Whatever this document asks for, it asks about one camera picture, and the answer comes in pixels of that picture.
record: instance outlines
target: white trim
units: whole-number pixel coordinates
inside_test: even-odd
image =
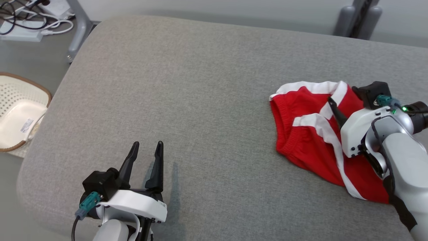
[[[342,153],[342,145],[334,133],[333,129],[328,123],[327,119],[322,115],[314,113],[308,114],[301,117],[296,117],[293,121],[294,127],[314,127],[318,136],[322,137],[325,143],[330,143],[334,149],[334,155],[336,156],[336,164],[342,177],[343,183],[349,194],[355,198],[363,199],[358,190],[354,187],[352,182],[345,174],[344,159]]]
[[[340,105],[348,91],[348,84],[343,81],[339,81],[337,83],[330,81],[322,83],[300,81],[282,85],[275,94],[269,97],[269,100],[272,100],[272,98],[280,94],[287,94],[290,91],[298,91],[302,87],[306,87],[306,89],[308,89],[312,94],[331,94],[331,98],[333,98],[337,105]],[[333,113],[327,102],[321,108],[319,114],[328,120],[333,117]]]

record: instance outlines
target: white basket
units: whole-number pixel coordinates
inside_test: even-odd
[[[0,72],[0,152],[25,157],[51,99],[41,85]]]

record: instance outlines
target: gray fabric surface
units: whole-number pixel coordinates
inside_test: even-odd
[[[157,240],[410,240],[392,206],[352,198],[278,154],[268,98],[295,81],[378,80],[405,103],[427,101],[427,64],[423,48],[111,19],[85,41],[54,96],[18,195],[36,220],[68,234],[84,178],[119,168],[139,141],[131,186],[141,188],[162,140],[168,217],[153,226]],[[79,223],[77,240],[91,240],[98,224]]]

